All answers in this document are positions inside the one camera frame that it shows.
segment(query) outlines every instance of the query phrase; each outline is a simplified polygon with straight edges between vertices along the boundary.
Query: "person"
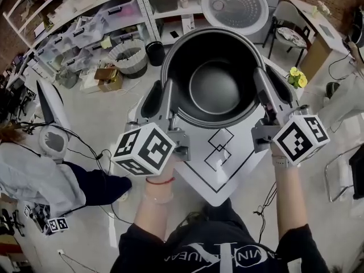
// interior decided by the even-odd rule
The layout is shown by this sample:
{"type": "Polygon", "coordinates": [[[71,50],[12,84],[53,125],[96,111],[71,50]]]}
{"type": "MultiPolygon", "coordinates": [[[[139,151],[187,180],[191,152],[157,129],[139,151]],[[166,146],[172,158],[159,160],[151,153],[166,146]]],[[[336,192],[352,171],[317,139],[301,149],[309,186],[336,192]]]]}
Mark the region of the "person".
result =
{"type": "Polygon", "coordinates": [[[51,217],[60,217],[83,206],[111,204],[131,188],[126,177],[87,172],[70,162],[56,164],[43,155],[39,130],[28,135],[15,127],[0,127],[1,193],[49,205],[51,217]]]}
{"type": "MultiPolygon", "coordinates": [[[[283,156],[276,146],[272,154],[283,156]]],[[[290,272],[329,272],[307,223],[297,167],[275,167],[279,231],[275,252],[253,240],[229,199],[216,208],[207,205],[203,220],[179,226],[164,242],[173,168],[172,159],[160,176],[147,178],[134,223],[120,237],[111,273],[288,272],[291,266],[301,268],[290,272]]]]}

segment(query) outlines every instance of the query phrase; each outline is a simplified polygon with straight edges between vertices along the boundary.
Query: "paper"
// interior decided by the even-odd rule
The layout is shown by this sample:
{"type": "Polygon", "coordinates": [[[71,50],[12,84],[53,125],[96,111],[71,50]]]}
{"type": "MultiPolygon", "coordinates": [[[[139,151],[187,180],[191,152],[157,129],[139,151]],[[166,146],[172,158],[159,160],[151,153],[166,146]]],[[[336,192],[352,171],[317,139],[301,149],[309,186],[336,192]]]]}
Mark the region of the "paper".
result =
{"type": "Polygon", "coordinates": [[[111,48],[113,45],[111,44],[110,37],[107,36],[100,44],[103,49],[111,48]]]}

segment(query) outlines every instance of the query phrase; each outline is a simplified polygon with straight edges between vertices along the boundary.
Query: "pot rim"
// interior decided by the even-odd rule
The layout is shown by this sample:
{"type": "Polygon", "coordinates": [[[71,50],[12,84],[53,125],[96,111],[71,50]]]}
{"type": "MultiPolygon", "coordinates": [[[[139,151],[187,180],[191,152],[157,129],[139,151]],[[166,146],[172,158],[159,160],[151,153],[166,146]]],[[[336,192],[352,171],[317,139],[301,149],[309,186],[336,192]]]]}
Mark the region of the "pot rim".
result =
{"type": "MultiPolygon", "coordinates": [[[[258,67],[261,67],[264,71],[266,70],[266,65],[263,61],[262,55],[259,53],[255,45],[251,41],[249,41],[246,37],[243,35],[230,30],[228,28],[224,27],[204,27],[199,28],[196,30],[193,30],[184,36],[182,36],[178,41],[174,43],[170,51],[166,54],[166,57],[162,64],[162,69],[160,71],[160,81],[162,83],[162,87],[168,80],[168,68],[171,63],[172,58],[174,57],[177,50],[189,39],[194,38],[197,35],[203,34],[203,33],[221,33],[221,34],[228,34],[238,40],[240,40],[242,43],[246,45],[246,47],[251,51],[253,54],[255,60],[257,61],[258,67]]],[[[209,121],[202,121],[200,119],[197,119],[189,114],[187,114],[185,111],[183,111],[180,107],[178,108],[178,116],[183,119],[184,121],[188,122],[191,125],[202,127],[204,129],[223,129],[226,127],[230,127],[233,125],[238,124],[240,121],[246,119],[250,114],[252,114],[255,109],[259,106],[259,100],[258,95],[255,96],[254,100],[249,104],[249,106],[244,110],[244,112],[239,113],[233,118],[224,120],[224,121],[218,121],[218,122],[209,122],[209,121]]]]}

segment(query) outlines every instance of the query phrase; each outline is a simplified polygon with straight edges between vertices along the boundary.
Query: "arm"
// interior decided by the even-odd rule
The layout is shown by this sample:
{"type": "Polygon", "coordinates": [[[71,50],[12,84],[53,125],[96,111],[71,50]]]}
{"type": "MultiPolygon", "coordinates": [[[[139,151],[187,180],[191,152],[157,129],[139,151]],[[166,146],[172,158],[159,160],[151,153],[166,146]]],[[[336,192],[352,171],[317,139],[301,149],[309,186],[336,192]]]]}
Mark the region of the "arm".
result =
{"type": "MultiPolygon", "coordinates": [[[[271,148],[273,156],[283,156],[278,147],[271,148]]],[[[329,272],[308,226],[298,168],[275,167],[275,177],[279,232],[276,252],[287,263],[301,259],[301,272],[329,272]]]]}
{"type": "MultiPolygon", "coordinates": [[[[168,181],[173,177],[174,167],[175,159],[172,155],[164,167],[162,174],[158,177],[148,178],[149,181],[153,183],[168,181]]],[[[146,182],[144,196],[139,204],[134,224],[163,241],[167,227],[167,203],[172,198],[172,182],[162,185],[154,185],[146,182]]]]}
{"type": "MultiPolygon", "coordinates": [[[[272,156],[284,156],[275,144],[271,149],[272,156]]],[[[298,168],[275,167],[275,178],[278,232],[281,240],[287,231],[300,228],[308,221],[298,168]]]]}
{"type": "MultiPolygon", "coordinates": [[[[148,180],[153,183],[168,181],[172,178],[174,166],[175,159],[172,155],[162,174],[158,177],[150,177],[148,180]]],[[[167,206],[172,197],[171,182],[161,185],[146,182],[134,223],[120,237],[120,256],[115,261],[111,273],[147,272],[151,268],[160,267],[160,262],[163,261],[167,206]]]]}

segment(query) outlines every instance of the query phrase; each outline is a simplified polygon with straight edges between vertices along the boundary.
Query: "hand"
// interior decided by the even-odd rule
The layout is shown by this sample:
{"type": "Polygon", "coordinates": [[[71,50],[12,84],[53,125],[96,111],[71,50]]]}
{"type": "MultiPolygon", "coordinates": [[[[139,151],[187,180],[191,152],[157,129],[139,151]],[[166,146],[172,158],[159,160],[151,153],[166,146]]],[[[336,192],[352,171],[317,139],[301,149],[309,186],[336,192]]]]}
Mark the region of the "hand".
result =
{"type": "Polygon", "coordinates": [[[273,142],[271,143],[271,151],[272,151],[272,156],[285,157],[280,148],[273,142]]]}
{"type": "Polygon", "coordinates": [[[163,183],[165,181],[168,181],[170,178],[172,178],[173,170],[175,169],[175,165],[176,165],[177,161],[178,161],[178,158],[174,154],[172,154],[169,157],[167,164],[164,166],[164,169],[159,176],[148,177],[150,182],[163,183]]]}

